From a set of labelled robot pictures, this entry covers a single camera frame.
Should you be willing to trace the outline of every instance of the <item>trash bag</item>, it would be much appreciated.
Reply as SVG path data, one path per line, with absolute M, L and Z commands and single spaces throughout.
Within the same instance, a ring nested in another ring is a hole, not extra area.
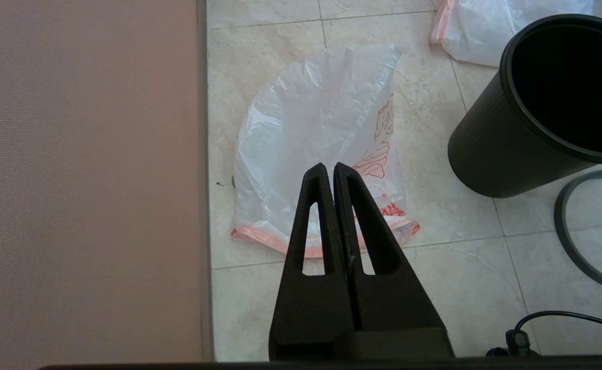
M 419 230 L 392 136 L 400 56 L 395 45 L 325 49 L 288 65 L 258 92 L 237 139 L 233 238 L 287 251 L 301 180 L 318 162 L 329 173 L 337 162 L 356 169 L 400 244 Z M 306 257 L 322 257 L 316 204 Z
M 602 18 L 602 0 L 445 0 L 431 31 L 454 59 L 500 66 L 509 40 L 533 21 L 555 14 Z

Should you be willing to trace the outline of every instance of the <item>black rubber ring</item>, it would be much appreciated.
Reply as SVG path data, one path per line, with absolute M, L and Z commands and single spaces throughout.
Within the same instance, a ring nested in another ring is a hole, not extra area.
M 568 199 L 571 197 L 571 194 L 573 194 L 573 190 L 575 190 L 580 183 L 593 178 L 602 178 L 602 171 L 595 171 L 580 176 L 567 183 L 566 186 L 561 189 L 561 192 L 557 197 L 557 202 L 555 202 L 554 205 L 554 225 L 555 229 L 557 230 L 557 236 L 559 236 L 559 240 L 561 241 L 561 245 L 563 246 L 564 250 L 566 250 L 566 253 L 568 253 L 568 256 L 571 258 L 571 260 L 573 260 L 575 265 L 591 279 L 602 284 L 602 272 L 595 269 L 595 267 L 588 263 L 588 261 L 585 260 L 577 248 L 575 248 L 573 239 L 571 239 L 571 235 L 568 232 L 568 227 L 566 225 L 566 204 L 568 203 Z

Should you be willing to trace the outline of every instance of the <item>black trash can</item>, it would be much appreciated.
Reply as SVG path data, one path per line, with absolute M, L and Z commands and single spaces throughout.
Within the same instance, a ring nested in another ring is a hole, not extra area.
M 549 16 L 517 33 L 447 152 L 456 176 L 491 197 L 602 163 L 602 18 Z

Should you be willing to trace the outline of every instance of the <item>white plastic bag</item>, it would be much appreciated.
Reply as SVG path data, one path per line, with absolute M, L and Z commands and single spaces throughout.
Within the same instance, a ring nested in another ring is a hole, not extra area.
M 522 28 L 566 13 L 602 18 L 602 0 L 445 0 L 430 41 L 459 61 L 499 66 L 505 46 Z
M 332 176 L 355 168 L 400 244 L 419 230 L 407 215 L 406 187 L 392 137 L 394 45 L 326 49 L 283 69 L 253 99 L 234 162 L 232 236 L 285 252 L 304 173 L 323 162 Z M 316 205 L 306 257 L 322 256 Z

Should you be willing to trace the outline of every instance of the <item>tile floor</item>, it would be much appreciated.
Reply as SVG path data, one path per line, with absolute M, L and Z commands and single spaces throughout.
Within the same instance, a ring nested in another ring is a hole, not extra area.
M 284 255 L 230 239 L 235 140 L 258 89 L 295 59 L 334 45 L 399 44 L 395 136 L 422 229 L 403 246 L 458 356 L 504 345 L 528 312 L 602 317 L 602 286 L 568 259 L 554 232 L 555 198 L 568 178 L 508 199 L 466 188 L 447 140 L 495 68 L 452 60 L 428 36 L 440 0 L 208 0 L 210 229 L 218 361 L 262 361 Z M 569 206 L 573 237 L 602 269 L 602 180 Z M 308 260 L 310 269 L 321 262 Z M 543 354 L 602 353 L 602 326 L 567 318 L 526 326 Z

